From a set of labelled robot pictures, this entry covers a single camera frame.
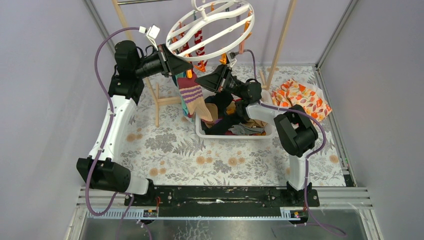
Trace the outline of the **green and blue sock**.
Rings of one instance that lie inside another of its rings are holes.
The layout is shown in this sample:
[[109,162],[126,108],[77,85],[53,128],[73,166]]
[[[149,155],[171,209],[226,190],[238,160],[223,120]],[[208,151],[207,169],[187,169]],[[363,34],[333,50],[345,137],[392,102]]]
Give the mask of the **green and blue sock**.
[[[179,73],[179,74],[176,74],[176,75],[173,75],[172,76],[172,80],[173,80],[175,86],[177,87],[178,91],[180,90],[180,87],[179,87],[179,84],[178,84],[178,80],[181,79],[181,78],[183,78],[183,77],[186,77],[186,74],[185,73]],[[179,95],[179,98],[181,100],[181,107],[182,107],[182,112],[183,112],[183,115],[184,115],[184,119],[187,120],[187,121],[189,121],[190,123],[194,123],[195,122],[194,116],[189,113],[189,109],[188,109],[188,107],[187,107],[187,105],[186,105],[186,103],[185,103],[185,101],[184,101],[184,99],[183,99],[182,94],[180,93],[180,91],[178,92],[178,95]]]

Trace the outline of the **maroon purple striped tan sock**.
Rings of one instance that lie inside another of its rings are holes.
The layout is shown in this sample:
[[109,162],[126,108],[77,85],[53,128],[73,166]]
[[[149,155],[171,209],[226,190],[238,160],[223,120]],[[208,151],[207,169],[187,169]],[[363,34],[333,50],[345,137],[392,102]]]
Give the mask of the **maroon purple striped tan sock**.
[[179,91],[185,101],[188,111],[193,116],[198,116],[202,120],[210,121],[211,115],[206,107],[203,89],[195,82],[198,77],[195,72],[191,72],[191,77],[187,76],[178,80]]

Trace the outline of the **white round clip hanger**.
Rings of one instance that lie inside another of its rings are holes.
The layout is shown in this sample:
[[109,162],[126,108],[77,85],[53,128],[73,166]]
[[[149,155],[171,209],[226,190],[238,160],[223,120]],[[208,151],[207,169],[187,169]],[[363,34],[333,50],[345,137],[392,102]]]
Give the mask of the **white round clip hanger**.
[[214,0],[203,5],[191,2],[192,10],[171,27],[167,48],[192,63],[206,62],[240,51],[252,35],[253,6],[246,0]]

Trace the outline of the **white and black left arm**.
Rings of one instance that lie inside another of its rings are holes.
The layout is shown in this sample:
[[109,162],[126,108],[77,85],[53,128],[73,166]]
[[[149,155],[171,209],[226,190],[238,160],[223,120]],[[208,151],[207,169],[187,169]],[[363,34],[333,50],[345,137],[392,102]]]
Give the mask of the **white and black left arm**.
[[155,192],[149,188],[152,183],[118,162],[121,141],[145,87],[144,79],[156,74],[174,76],[193,65],[174,55],[165,44],[145,56],[131,40],[115,45],[114,59],[101,130],[88,156],[77,160],[76,169],[91,189],[135,194],[142,205],[148,206],[155,200]]

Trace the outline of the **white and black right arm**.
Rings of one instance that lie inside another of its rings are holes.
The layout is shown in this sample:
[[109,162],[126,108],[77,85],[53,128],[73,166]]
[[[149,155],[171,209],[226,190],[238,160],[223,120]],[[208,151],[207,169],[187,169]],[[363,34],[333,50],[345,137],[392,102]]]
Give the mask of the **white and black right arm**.
[[319,134],[314,127],[318,121],[308,115],[300,105],[278,107],[263,102],[262,86],[254,78],[245,82],[238,80],[227,65],[219,65],[212,73],[198,77],[195,82],[214,92],[215,97],[239,97],[234,113],[225,113],[220,121],[205,130],[206,134],[224,135],[238,124],[259,120],[275,127],[283,149],[289,155],[292,174],[288,179],[292,189],[287,191],[287,201],[293,206],[306,199],[309,184],[309,162]]

